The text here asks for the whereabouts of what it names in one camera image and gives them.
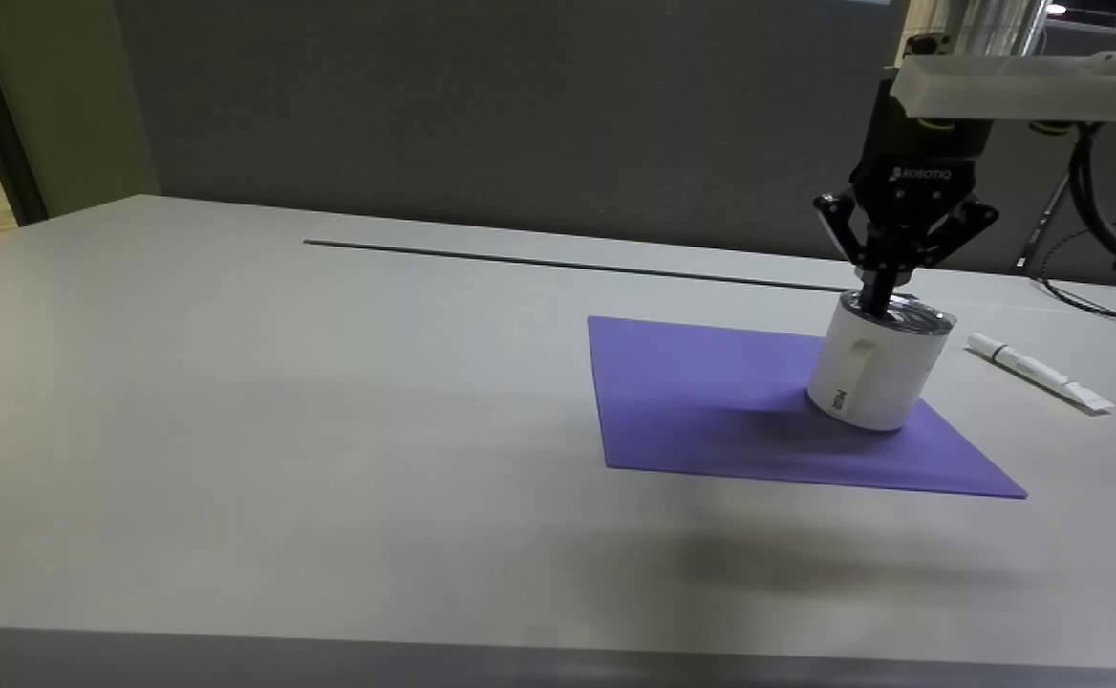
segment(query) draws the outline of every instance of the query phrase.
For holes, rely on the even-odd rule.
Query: white marker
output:
[[[1025,380],[1025,383],[1037,383],[1044,387],[1049,393],[1054,399],[1068,399],[1069,406],[1100,417],[1100,413],[1114,413],[1116,406],[1110,399],[1100,399],[1098,390],[1068,380],[1064,371],[1009,348],[1007,341],[989,341],[988,334],[972,334],[972,343],[966,343],[980,359],[995,365],[995,368],[1007,368],[1009,376]]]

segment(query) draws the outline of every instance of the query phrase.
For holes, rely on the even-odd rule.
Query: purple cloth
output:
[[[588,343],[611,469],[1025,499],[924,402],[888,438],[818,413],[816,337],[593,318]]]

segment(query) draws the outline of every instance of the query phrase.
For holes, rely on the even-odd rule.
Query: white cup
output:
[[[948,334],[951,318],[911,295],[895,295],[888,318],[872,318],[847,291],[835,311],[807,393],[845,425],[895,432],[916,406]]]

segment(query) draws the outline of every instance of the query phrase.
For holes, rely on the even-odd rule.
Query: white table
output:
[[[604,469],[584,318],[823,334],[839,259],[125,199],[0,236],[0,633],[1116,671],[1116,327],[920,272],[930,402],[1033,503]],[[1116,306],[1116,286],[1090,295]]]

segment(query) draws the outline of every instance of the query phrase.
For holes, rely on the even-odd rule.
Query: wall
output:
[[[0,0],[0,88],[49,216],[157,187],[111,0]]]
[[[166,193],[830,252],[900,11],[853,0],[118,0]],[[1009,272],[1069,142],[999,125]],[[1098,170],[1116,211],[1116,134]],[[1100,252],[1068,258],[1110,277]]]

